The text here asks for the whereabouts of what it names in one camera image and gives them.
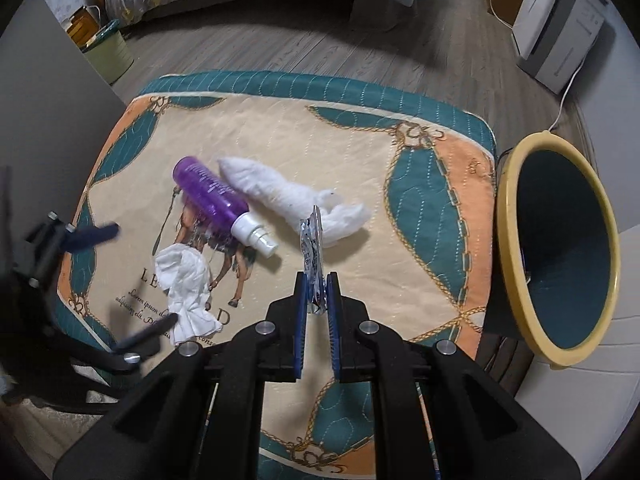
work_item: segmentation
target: white towel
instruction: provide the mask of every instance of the white towel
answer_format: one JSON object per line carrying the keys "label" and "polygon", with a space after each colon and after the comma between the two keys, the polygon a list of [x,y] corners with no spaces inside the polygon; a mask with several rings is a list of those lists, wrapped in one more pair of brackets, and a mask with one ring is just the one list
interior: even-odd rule
{"label": "white towel", "polygon": [[273,168],[250,158],[228,156],[218,160],[220,173],[231,187],[262,202],[282,216],[297,233],[300,221],[309,218],[314,206],[320,208],[322,245],[331,247],[341,238],[357,232],[371,218],[362,203],[347,205],[333,189],[316,191],[289,182]]}
{"label": "white towel", "polygon": [[178,315],[171,344],[222,330],[222,323],[205,310],[209,266],[202,253],[184,244],[170,245],[156,254],[156,276],[162,290],[169,291],[169,312]]}

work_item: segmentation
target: bedspread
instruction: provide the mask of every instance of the bedspread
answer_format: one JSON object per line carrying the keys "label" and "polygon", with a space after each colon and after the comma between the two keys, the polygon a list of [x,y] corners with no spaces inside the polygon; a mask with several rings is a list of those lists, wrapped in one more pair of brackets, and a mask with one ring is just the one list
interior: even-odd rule
{"label": "bedspread", "polygon": [[[327,76],[207,72],[151,82],[114,127],[82,195],[75,224],[116,221],[118,240],[66,254],[55,316],[68,334],[107,348],[166,313],[153,254],[175,241],[202,251],[218,286],[208,307],[230,340],[292,294],[299,239],[257,203],[280,241],[264,260],[194,225],[172,181],[195,155],[213,170],[244,156],[316,189],[334,188],[373,212],[365,228],[324,251],[343,294],[422,344],[478,346],[491,275],[494,150],[484,121],[424,96]],[[163,352],[172,348],[164,339]],[[258,477],[373,478],[368,383],[335,383],[326,316],[309,315],[296,384],[265,387]],[[108,381],[116,378],[103,374]]]}

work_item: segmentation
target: foil packet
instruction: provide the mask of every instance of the foil packet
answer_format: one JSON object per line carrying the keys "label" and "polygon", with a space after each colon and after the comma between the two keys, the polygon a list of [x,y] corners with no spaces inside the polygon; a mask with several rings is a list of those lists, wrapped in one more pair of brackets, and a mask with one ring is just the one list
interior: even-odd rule
{"label": "foil packet", "polygon": [[314,206],[309,218],[300,221],[300,250],[308,286],[306,311],[310,314],[324,314],[326,289],[322,273],[322,219],[318,206]]}

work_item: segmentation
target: metal screw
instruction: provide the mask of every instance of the metal screw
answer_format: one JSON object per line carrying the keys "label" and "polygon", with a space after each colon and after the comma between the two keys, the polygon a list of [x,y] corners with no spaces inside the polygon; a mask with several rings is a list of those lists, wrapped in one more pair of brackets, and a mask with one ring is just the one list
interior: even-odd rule
{"label": "metal screw", "polygon": [[135,352],[127,352],[122,358],[130,365],[136,365],[140,362],[140,354],[136,354]]}
{"label": "metal screw", "polygon": [[362,323],[360,323],[358,328],[360,329],[361,332],[371,335],[371,334],[375,334],[378,330],[380,330],[380,325],[375,321],[367,319],[366,321],[363,321]]}
{"label": "metal screw", "polygon": [[255,326],[255,331],[260,335],[268,335],[276,330],[276,326],[271,321],[261,321]]}
{"label": "metal screw", "polygon": [[453,341],[448,339],[441,339],[436,343],[436,350],[442,355],[452,355],[456,353],[458,347]]}
{"label": "metal screw", "polygon": [[182,357],[191,357],[198,353],[200,349],[200,345],[195,341],[185,341],[180,346],[178,346],[178,353]]}

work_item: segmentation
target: laminate flooring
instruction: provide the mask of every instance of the laminate flooring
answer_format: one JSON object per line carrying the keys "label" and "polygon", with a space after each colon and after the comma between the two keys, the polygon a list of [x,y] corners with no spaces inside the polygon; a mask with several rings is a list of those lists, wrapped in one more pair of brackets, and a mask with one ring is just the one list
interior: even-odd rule
{"label": "laminate flooring", "polygon": [[[351,0],[238,0],[125,31],[135,62],[114,83],[130,102],[153,78],[205,70],[338,75],[417,92],[484,118],[498,152],[549,127],[559,99],[521,71],[511,31],[484,0],[418,0],[389,32],[351,30]],[[556,133],[585,152],[569,102]]]}

